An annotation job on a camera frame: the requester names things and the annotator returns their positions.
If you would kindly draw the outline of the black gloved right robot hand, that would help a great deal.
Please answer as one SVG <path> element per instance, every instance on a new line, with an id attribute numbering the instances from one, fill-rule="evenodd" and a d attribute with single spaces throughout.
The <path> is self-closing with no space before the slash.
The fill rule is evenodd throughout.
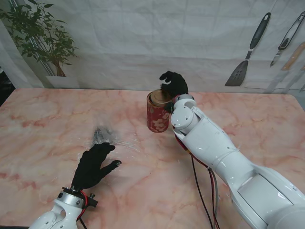
<path id="1" fill-rule="evenodd" d="M 161 84 L 160 88 L 171 98 L 189 93 L 185 79 L 176 72 L 167 71 L 159 77 L 159 80 L 165 82 Z"/>

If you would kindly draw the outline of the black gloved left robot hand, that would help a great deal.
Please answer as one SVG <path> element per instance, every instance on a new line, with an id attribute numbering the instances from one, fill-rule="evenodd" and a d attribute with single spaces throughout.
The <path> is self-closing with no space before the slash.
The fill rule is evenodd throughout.
<path id="1" fill-rule="evenodd" d="M 71 187 L 80 191 L 97 185 L 106 175 L 111 173 L 121 164 L 120 160 L 114 160 L 109 165 L 102 167 L 107 155 L 115 149 L 108 142 L 95 144 L 90 150 L 85 151 L 80 158 L 78 167 L 74 173 Z"/>

